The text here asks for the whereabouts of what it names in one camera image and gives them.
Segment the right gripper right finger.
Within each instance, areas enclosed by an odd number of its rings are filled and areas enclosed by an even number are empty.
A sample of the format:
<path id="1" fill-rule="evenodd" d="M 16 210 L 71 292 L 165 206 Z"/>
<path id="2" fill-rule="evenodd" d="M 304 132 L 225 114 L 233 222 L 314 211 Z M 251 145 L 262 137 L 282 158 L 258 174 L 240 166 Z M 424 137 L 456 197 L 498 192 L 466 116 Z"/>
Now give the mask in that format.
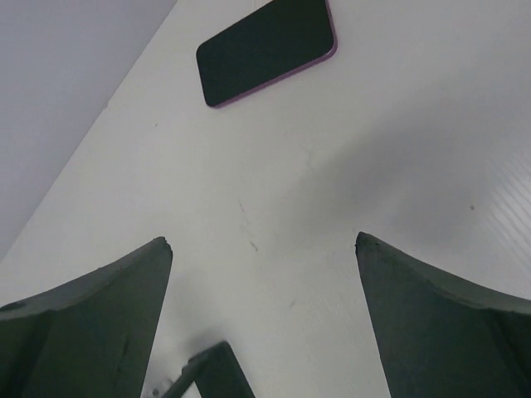
<path id="1" fill-rule="evenodd" d="M 528 397 L 530 302 L 421 262 L 373 235 L 358 270 L 393 397 Z"/>

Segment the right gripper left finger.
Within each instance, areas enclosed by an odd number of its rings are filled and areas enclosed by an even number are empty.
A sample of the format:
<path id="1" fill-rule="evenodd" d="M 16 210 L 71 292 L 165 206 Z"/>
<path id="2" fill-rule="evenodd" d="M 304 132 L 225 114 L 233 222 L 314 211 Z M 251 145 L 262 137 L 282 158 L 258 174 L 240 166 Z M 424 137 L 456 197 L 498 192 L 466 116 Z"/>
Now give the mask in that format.
<path id="1" fill-rule="evenodd" d="M 139 397 L 168 286 L 163 237 L 1 308 L 3 397 Z"/>

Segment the black folding phone stand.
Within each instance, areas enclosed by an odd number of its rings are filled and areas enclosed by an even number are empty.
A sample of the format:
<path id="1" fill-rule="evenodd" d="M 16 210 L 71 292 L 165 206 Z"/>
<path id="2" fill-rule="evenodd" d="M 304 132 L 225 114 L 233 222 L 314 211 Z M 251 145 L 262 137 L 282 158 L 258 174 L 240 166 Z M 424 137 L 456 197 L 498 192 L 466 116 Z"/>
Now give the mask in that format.
<path id="1" fill-rule="evenodd" d="M 192 384 L 202 398 L 255 398 L 227 341 L 192 357 L 163 397 L 183 397 Z"/>

